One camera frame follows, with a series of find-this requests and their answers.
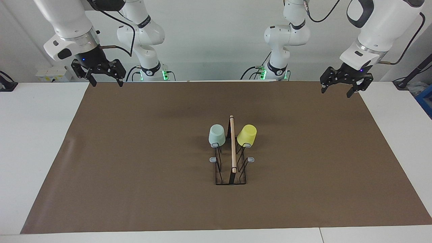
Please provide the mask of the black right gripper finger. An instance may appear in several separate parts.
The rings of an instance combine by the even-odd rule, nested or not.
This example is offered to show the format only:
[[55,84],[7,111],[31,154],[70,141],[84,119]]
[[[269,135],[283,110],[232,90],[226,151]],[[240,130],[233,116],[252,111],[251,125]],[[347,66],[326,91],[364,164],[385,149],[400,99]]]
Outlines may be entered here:
[[126,70],[120,60],[115,59],[113,61],[101,63],[99,65],[99,74],[116,79],[117,84],[122,87],[124,84],[123,79],[126,76]]
[[75,74],[78,78],[84,78],[88,80],[88,82],[93,86],[96,87],[97,81],[92,75],[92,69],[90,68],[88,71],[85,71],[80,64],[80,62],[77,59],[74,59],[71,62],[71,68],[74,70]]

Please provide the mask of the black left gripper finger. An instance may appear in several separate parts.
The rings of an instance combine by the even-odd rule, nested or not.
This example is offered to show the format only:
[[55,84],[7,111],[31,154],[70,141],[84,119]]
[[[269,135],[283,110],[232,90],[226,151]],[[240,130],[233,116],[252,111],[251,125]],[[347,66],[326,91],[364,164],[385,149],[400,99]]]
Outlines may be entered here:
[[348,79],[348,84],[352,87],[347,91],[347,98],[350,98],[355,92],[365,91],[373,82],[372,74],[366,74],[363,77],[353,77]]
[[328,67],[320,77],[320,84],[322,86],[321,93],[324,94],[329,86],[338,84],[337,80],[338,70],[333,67]]

